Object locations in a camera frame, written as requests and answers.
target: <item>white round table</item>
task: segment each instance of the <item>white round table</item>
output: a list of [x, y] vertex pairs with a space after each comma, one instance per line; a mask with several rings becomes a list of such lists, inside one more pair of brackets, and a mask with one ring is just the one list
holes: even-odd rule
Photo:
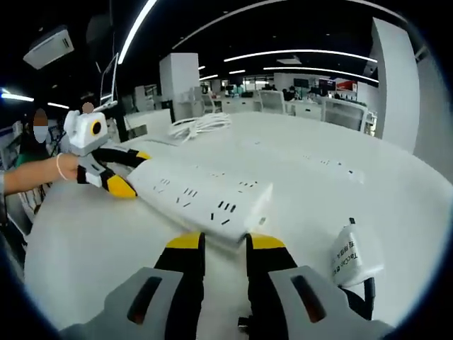
[[[150, 155], [171, 154], [272, 181], [273, 211], [262, 232], [280, 238], [298, 265], [327, 278], [330, 246], [348, 218], [369, 225], [385, 260], [376, 277], [374, 318], [395, 326], [403, 321], [444, 253], [450, 182], [413, 155], [343, 127], [264, 113], [231, 119], [230, 129], [180, 147], [143, 138], [128, 143]], [[28, 238], [26, 287], [56, 328], [87, 322], [101, 312], [108, 293], [141, 267], [153, 267], [182, 232], [140, 199], [57, 183]], [[199, 339], [244, 337], [236, 325], [250, 310], [247, 285], [244, 249], [230, 254], [207, 246]]]

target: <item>black ceiling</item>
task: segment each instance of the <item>black ceiling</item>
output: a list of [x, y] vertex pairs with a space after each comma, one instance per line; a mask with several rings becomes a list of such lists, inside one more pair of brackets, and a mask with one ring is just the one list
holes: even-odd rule
[[[78, 105], [86, 92], [98, 92], [99, 75], [95, 61], [104, 68], [113, 50], [121, 51], [146, 2], [78, 0], [56, 3], [44, 0], [27, 3], [25, 13], [22, 13], [24, 4], [19, 1], [2, 4], [3, 14], [11, 13], [16, 18], [20, 14], [21, 19], [7, 20], [7, 25], [5, 20], [1, 21], [3, 32], [7, 30], [8, 34], [2, 36], [0, 86], [17, 94], [39, 98], [39, 102]], [[286, 0], [226, 18], [172, 50], [174, 45], [201, 26], [258, 2], [261, 0], [158, 0], [135, 35], [124, 63], [118, 67], [119, 91], [127, 93], [137, 85], [157, 84], [159, 60], [170, 52], [198, 53], [200, 65], [206, 66], [201, 71], [202, 77], [211, 74], [227, 76], [228, 72], [237, 69], [245, 69], [246, 75], [263, 74], [263, 67], [284, 66], [276, 59], [289, 55], [252, 57], [227, 63], [223, 60], [248, 53], [288, 49], [334, 50], [368, 57], [372, 46], [373, 16], [407, 27], [390, 14], [351, 1]], [[394, 1], [375, 2], [398, 11]], [[107, 22], [111, 18], [113, 29], [98, 29], [98, 39], [87, 45], [88, 23], [99, 15], [104, 15], [103, 20]], [[60, 24], [68, 26], [75, 51], [39, 71], [27, 65], [22, 59], [30, 44]], [[354, 74], [363, 74], [366, 63], [356, 58], [319, 53], [297, 56], [302, 62], [300, 66]], [[0, 101], [0, 110], [15, 115], [24, 108]], [[61, 112], [60, 109], [54, 110], [56, 114]]]

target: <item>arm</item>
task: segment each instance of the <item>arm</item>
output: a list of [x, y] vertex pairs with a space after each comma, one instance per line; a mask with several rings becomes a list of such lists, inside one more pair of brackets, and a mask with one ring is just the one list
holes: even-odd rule
[[[77, 156], [73, 154], [60, 156], [59, 167], [67, 179], [77, 179], [77, 162]], [[31, 161], [4, 174], [5, 195], [29, 191], [59, 179], [61, 176], [58, 172], [56, 157], [44, 161]]]

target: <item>white cable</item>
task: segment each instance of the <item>white cable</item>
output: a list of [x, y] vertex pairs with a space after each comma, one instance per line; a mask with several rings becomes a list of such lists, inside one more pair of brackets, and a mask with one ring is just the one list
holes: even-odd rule
[[228, 113], [208, 113], [199, 118], [186, 118], [174, 122], [168, 135], [175, 139], [184, 138], [183, 143], [197, 137], [199, 133], [229, 128], [231, 119]]
[[59, 163], [58, 163], [59, 157], [60, 157], [61, 155], [62, 155], [62, 154], [58, 154], [58, 156], [57, 156], [57, 168], [58, 168], [59, 175], [60, 175], [65, 181], [67, 181], [68, 178], [62, 173], [62, 170], [60, 169]]

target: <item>face mask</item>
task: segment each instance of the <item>face mask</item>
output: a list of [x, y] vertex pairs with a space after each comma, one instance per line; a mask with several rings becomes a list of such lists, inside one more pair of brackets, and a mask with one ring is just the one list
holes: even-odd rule
[[49, 128], [47, 126], [33, 126], [33, 133], [35, 135], [36, 140], [38, 143], [42, 143], [45, 141], [45, 138], [47, 137], [47, 131]]

